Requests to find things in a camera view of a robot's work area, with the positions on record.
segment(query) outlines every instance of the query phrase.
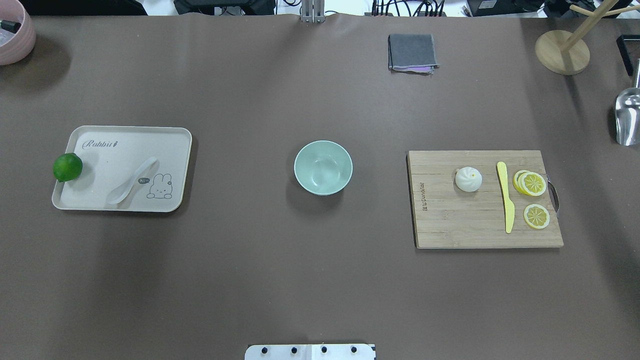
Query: black box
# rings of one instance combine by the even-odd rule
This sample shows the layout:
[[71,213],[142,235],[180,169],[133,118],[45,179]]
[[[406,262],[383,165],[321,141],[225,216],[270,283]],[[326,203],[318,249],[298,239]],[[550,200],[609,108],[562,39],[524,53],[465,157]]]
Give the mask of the black box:
[[536,12],[544,2],[545,0],[467,0],[474,17]]

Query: light green bowl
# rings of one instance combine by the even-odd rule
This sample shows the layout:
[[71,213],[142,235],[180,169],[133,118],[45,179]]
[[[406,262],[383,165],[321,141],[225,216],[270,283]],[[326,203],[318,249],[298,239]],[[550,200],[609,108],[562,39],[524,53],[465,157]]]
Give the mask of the light green bowl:
[[318,140],[300,150],[293,163],[293,172],[306,191],[326,196],[347,186],[353,173],[353,163],[342,146]]

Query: plastic knife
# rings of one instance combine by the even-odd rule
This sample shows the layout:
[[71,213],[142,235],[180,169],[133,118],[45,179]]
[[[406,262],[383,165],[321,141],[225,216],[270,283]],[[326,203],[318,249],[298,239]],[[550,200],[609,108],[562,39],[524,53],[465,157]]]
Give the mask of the plastic knife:
[[504,203],[504,230],[507,234],[511,234],[516,209],[513,205],[513,201],[509,199],[509,176],[507,174],[507,165],[502,161],[498,161],[495,167],[498,169],[498,179],[500,180],[500,189],[502,189],[502,201]]

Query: metal scoop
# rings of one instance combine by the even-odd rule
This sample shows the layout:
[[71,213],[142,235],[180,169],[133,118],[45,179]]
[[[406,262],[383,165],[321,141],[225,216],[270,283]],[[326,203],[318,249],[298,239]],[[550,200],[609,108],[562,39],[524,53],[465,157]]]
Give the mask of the metal scoop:
[[640,59],[636,62],[634,88],[624,89],[616,98],[616,141],[620,145],[635,145],[640,141]]

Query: folded cloth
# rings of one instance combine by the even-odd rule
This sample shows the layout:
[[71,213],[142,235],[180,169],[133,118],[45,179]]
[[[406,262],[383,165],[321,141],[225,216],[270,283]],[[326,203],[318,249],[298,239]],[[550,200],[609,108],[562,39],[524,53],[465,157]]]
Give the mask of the folded cloth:
[[388,46],[390,70],[431,74],[440,65],[431,34],[391,34]]

